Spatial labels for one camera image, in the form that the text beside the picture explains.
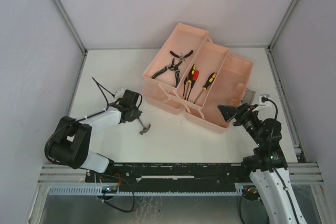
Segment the yellow black screwdriver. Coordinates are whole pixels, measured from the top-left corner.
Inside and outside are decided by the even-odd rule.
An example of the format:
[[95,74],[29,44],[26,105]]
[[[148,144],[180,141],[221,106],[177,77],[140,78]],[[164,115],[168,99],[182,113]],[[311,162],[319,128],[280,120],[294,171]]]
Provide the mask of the yellow black screwdriver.
[[191,80],[192,80],[192,77],[193,77],[195,71],[196,71],[196,65],[193,64],[192,67],[191,67],[191,69],[190,69],[189,72],[188,72],[188,75],[187,75],[186,78],[184,79],[183,96],[186,95],[186,87],[187,87],[187,83],[188,83],[188,81],[191,81]]
[[194,100],[194,103],[196,103],[198,101],[198,99],[200,98],[200,96],[202,95],[202,93],[208,89],[208,87],[214,82],[215,78],[217,76],[217,73],[213,72],[212,74],[210,74],[205,82],[205,84],[202,87],[201,92],[198,94],[198,96],[196,97],[196,99]]

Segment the red black screwdriver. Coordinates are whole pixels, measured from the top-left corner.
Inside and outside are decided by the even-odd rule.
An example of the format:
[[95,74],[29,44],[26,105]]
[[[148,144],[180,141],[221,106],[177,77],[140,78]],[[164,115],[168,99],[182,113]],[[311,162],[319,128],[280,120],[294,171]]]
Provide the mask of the red black screwdriver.
[[195,73],[194,73],[194,75],[193,75],[193,77],[192,77],[191,85],[190,85],[190,90],[189,90],[189,93],[188,93],[188,96],[187,96],[186,100],[189,99],[190,94],[191,94],[191,90],[192,90],[192,88],[193,88],[195,82],[197,81],[198,76],[199,76],[199,71],[196,70]]

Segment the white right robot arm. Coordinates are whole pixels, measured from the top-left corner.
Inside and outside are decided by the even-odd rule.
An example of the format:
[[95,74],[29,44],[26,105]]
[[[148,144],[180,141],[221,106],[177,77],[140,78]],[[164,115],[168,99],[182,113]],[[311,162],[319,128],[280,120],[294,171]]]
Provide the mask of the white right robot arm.
[[290,173],[280,146],[281,123],[278,109],[272,118],[260,120],[263,105],[218,105],[225,122],[242,126],[257,147],[241,167],[253,182],[268,215],[269,223],[306,223],[290,181]]

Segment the black handled pliers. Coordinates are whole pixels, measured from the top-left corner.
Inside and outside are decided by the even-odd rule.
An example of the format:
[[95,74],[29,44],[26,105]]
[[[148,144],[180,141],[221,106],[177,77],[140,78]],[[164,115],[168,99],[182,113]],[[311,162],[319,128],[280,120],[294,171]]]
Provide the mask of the black handled pliers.
[[170,54],[175,57],[175,58],[178,58],[179,61],[185,61],[186,58],[188,58],[189,56],[191,56],[192,54],[194,53],[194,50],[191,50],[190,52],[188,52],[187,54],[176,54],[175,52],[173,51],[170,51]]

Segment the black claw hammer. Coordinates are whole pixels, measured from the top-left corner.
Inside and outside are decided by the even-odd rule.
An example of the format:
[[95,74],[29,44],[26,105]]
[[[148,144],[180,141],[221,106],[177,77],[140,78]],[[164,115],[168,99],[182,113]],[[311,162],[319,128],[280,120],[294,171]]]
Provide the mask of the black claw hammer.
[[151,128],[151,124],[144,124],[140,118],[138,118],[138,121],[140,125],[142,126],[142,130],[139,132],[140,135],[147,133]]

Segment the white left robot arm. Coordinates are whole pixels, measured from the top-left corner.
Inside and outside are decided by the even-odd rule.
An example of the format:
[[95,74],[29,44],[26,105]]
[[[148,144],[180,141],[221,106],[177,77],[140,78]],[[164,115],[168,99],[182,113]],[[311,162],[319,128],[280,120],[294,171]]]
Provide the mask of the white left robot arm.
[[113,161],[90,150],[91,137],[109,127],[139,120],[142,113],[140,93],[121,89],[117,94],[115,101],[92,115],[62,117],[45,144],[45,157],[53,164],[104,173]]

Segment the beige tool box latch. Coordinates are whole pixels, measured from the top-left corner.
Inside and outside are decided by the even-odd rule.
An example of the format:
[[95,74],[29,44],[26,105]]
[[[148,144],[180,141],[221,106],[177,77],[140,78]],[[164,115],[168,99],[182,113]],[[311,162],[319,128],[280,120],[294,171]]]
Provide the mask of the beige tool box latch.
[[241,99],[241,103],[252,104],[252,102],[255,98],[255,94],[256,94],[255,91],[246,88],[245,91],[244,91],[244,95]]

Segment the pink translucent tool box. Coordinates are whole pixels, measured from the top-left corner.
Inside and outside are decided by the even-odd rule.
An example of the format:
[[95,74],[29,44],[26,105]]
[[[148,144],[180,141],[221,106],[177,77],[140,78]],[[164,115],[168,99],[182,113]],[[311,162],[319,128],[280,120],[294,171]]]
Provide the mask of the pink translucent tool box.
[[202,93],[196,103],[193,103],[202,90],[209,73],[196,84],[196,93],[188,101],[182,100],[182,92],[167,91],[160,84],[146,84],[143,95],[147,102],[170,114],[182,114],[185,118],[212,132],[222,134],[230,124],[226,123],[217,108],[218,105],[239,106],[247,87],[253,62],[237,55],[225,57],[214,83]]

